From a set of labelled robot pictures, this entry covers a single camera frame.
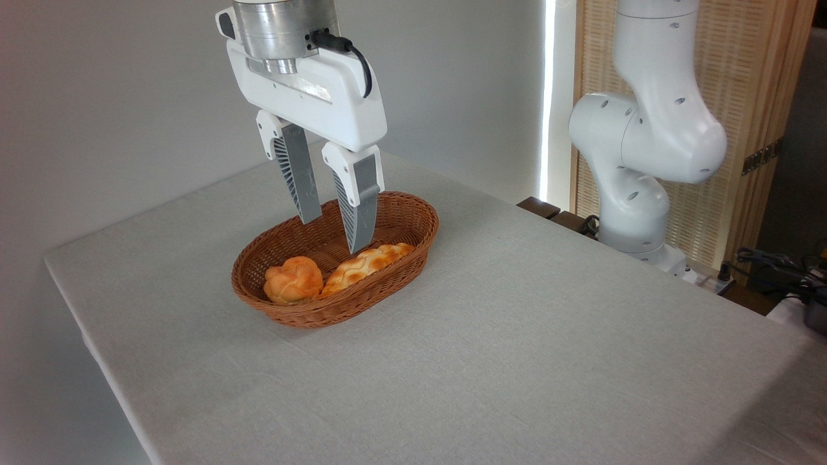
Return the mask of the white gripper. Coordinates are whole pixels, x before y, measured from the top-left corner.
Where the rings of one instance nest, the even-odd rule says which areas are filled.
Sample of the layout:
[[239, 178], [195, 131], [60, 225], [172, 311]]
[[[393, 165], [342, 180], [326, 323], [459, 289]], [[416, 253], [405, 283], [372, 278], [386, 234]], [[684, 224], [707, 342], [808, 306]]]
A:
[[240, 91], [260, 108], [256, 124], [266, 157], [278, 163], [304, 224], [322, 216], [304, 129], [334, 142], [324, 145], [322, 157], [333, 171], [350, 253], [359, 253], [374, 238], [384, 191], [375, 144], [388, 126], [378, 83], [364, 97], [364, 71], [354, 55], [320, 50], [298, 59], [294, 74], [279, 74], [248, 57], [239, 41], [228, 39], [225, 47]]

